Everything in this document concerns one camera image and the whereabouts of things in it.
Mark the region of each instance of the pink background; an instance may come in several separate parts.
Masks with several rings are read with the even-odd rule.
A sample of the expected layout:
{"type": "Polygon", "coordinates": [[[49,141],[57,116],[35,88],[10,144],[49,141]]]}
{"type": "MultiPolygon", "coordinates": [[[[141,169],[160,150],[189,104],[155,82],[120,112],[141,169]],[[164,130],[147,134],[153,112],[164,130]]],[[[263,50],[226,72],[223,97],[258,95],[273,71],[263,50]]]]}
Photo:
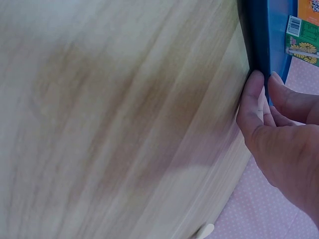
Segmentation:
{"type": "MultiPolygon", "coordinates": [[[[319,95],[319,67],[293,58],[286,85],[319,95]]],[[[208,239],[319,239],[312,220],[272,187],[252,157],[208,239]]]]}

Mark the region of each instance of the wood grain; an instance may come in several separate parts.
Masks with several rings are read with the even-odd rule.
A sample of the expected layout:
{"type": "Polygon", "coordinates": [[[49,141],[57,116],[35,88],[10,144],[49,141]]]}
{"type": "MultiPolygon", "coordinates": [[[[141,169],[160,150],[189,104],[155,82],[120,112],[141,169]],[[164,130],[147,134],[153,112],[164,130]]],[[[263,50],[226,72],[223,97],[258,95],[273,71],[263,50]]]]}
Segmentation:
{"type": "Polygon", "coordinates": [[[0,238],[186,239],[250,157],[235,0],[0,2],[0,238]]]}

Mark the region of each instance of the yellow flower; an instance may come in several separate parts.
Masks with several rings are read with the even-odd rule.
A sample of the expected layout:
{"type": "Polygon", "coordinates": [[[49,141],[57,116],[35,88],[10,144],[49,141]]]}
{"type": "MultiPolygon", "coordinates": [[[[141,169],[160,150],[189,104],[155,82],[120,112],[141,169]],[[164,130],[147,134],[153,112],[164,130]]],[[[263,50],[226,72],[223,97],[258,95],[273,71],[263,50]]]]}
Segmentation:
{"type": "Polygon", "coordinates": [[[307,42],[299,43],[299,49],[308,53],[317,53],[317,49],[312,44],[307,42]]]}
{"type": "Polygon", "coordinates": [[[311,56],[305,56],[304,61],[309,62],[311,64],[317,63],[317,58],[311,56]]]}
{"type": "Polygon", "coordinates": [[[296,57],[298,57],[298,58],[300,58],[300,59],[303,59],[303,58],[305,58],[305,57],[306,57],[306,56],[304,56],[304,55],[295,54],[295,53],[294,53],[294,56],[296,56],[296,57]]]}
{"type": "Polygon", "coordinates": [[[299,50],[299,46],[294,44],[290,46],[290,49],[296,51],[296,50],[299,50]]]}

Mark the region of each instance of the hand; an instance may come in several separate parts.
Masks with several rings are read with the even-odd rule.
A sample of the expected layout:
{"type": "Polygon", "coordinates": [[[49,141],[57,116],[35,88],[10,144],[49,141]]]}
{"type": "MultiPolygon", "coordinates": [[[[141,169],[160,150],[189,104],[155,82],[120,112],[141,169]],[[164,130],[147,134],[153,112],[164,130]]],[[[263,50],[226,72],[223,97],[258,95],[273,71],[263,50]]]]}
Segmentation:
{"type": "Polygon", "coordinates": [[[273,73],[268,89],[275,107],[269,107],[263,85],[263,74],[254,71],[237,123],[268,181],[319,227],[319,96],[296,93],[273,73]]]}

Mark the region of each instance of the blue plastic frame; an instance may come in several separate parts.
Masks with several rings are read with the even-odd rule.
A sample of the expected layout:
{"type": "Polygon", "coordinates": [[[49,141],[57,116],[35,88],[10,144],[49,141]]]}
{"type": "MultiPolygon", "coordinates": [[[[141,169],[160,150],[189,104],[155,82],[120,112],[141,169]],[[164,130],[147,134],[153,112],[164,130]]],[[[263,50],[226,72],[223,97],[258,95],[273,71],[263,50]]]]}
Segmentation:
{"type": "Polygon", "coordinates": [[[286,82],[292,57],[285,54],[285,33],[289,15],[297,16],[298,0],[243,0],[248,8],[253,69],[265,75],[267,83],[272,71],[286,82]]]}

